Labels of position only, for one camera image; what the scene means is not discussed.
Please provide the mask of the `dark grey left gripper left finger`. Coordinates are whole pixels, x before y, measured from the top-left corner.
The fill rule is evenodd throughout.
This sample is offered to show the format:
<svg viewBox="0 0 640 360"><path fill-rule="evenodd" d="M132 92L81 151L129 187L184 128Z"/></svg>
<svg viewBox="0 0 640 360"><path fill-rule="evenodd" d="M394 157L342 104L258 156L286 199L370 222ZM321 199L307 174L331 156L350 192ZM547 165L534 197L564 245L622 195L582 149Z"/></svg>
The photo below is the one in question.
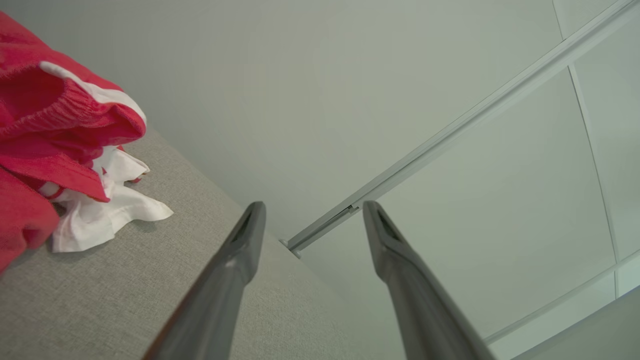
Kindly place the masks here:
<svg viewBox="0 0 640 360"><path fill-rule="evenodd" d="M243 292L258 272L265 226L265 203L250 203L142 360L230 360Z"/></svg>

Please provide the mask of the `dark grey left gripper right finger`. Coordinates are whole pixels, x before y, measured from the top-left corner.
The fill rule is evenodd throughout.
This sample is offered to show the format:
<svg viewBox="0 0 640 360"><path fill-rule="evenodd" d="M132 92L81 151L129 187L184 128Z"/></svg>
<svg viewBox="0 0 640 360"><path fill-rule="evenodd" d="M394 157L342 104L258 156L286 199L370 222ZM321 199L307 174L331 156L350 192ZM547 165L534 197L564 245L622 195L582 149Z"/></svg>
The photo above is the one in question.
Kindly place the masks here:
<svg viewBox="0 0 640 360"><path fill-rule="evenodd" d="M390 292L407 360L495 360L384 208L365 201L362 215L375 272Z"/></svg>

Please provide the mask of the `red shirt with white sleeves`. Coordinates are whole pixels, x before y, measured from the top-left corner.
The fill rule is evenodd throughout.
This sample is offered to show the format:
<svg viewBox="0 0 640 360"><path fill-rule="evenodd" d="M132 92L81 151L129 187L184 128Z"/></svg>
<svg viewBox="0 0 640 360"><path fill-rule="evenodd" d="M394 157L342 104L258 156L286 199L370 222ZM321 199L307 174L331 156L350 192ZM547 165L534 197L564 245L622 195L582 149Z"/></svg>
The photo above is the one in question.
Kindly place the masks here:
<svg viewBox="0 0 640 360"><path fill-rule="evenodd" d="M148 173L144 162L121 146L107 146L94 160L108 202L44 184L33 189L0 170L0 274L28 249L52 240L54 253L81 252L114 239L126 224L155 222L173 215L164 203L127 187Z"/></svg>

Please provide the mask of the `grey metal partition post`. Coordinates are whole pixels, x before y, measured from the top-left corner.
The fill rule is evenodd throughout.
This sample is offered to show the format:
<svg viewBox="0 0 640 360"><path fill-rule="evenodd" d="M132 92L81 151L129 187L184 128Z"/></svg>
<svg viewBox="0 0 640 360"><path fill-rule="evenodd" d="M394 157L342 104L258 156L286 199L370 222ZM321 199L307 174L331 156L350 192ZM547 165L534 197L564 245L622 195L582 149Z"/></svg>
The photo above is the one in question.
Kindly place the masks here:
<svg viewBox="0 0 640 360"><path fill-rule="evenodd" d="M638 15L640 15L640 0L617 0L418 148L290 239L280 239L280 243L295 256L300 256L302 250L361 211L365 202L377 200L390 192L432 162L445 151L447 146L472 127L497 116L523 100Z"/></svg>

